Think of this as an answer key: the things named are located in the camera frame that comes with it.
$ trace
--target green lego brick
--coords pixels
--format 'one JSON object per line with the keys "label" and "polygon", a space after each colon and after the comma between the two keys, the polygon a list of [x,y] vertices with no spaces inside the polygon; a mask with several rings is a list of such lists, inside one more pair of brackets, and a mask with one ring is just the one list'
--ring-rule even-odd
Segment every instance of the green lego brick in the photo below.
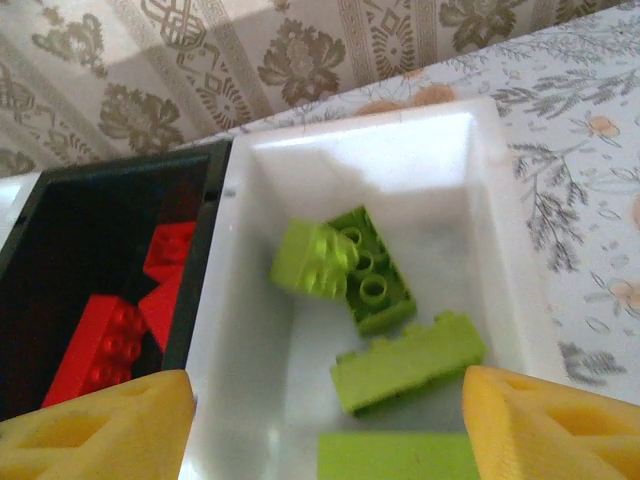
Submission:
{"label": "green lego brick", "polygon": [[464,433],[349,432],[318,439],[318,480],[479,480]]}
{"label": "green lego brick", "polygon": [[364,207],[328,222],[356,244],[347,304],[361,335],[380,333],[416,313],[416,302]]}
{"label": "green lego brick", "polygon": [[358,263],[358,250],[334,229],[294,219],[271,266],[271,280],[298,293],[344,299],[347,273]]}
{"label": "green lego brick", "polygon": [[486,347],[467,315],[447,311],[435,320],[428,328],[411,324],[395,340],[376,338],[361,355],[338,357],[331,377],[343,410],[354,413],[482,363]]}

